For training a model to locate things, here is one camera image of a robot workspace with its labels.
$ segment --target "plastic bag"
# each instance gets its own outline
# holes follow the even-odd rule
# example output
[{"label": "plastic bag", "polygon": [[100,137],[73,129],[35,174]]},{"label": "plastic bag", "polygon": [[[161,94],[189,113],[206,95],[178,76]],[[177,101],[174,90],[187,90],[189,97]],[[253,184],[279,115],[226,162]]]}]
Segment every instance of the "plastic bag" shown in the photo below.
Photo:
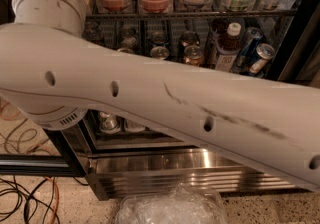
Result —
[{"label": "plastic bag", "polygon": [[169,195],[127,197],[116,224],[226,224],[220,195],[178,185]]}]

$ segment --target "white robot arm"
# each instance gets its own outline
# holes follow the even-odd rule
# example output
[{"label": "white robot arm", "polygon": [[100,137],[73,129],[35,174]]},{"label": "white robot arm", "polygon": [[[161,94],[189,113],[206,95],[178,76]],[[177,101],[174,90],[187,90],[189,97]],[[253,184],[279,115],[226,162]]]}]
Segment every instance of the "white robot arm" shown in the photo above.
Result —
[{"label": "white robot arm", "polygon": [[50,0],[76,25],[35,18],[45,1],[14,0],[15,23],[0,27],[0,95],[34,122],[62,130],[112,112],[320,191],[320,90],[106,49],[80,38],[77,1]]}]

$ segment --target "screw hole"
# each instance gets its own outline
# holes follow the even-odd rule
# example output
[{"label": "screw hole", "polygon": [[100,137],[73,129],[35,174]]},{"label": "screw hole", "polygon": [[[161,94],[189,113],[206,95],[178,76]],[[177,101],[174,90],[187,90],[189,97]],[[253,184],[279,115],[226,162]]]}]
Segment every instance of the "screw hole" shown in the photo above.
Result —
[{"label": "screw hole", "polygon": [[116,81],[113,81],[110,85],[111,93],[113,97],[117,97],[119,94],[119,85]]},{"label": "screw hole", "polygon": [[210,132],[213,129],[213,118],[211,116],[206,118],[203,129],[206,132]]},{"label": "screw hole", "polygon": [[55,86],[56,78],[54,77],[54,74],[51,71],[46,72],[45,78],[49,86]]},{"label": "screw hole", "polygon": [[309,168],[311,170],[316,170],[320,167],[320,155],[313,157],[310,161]]}]

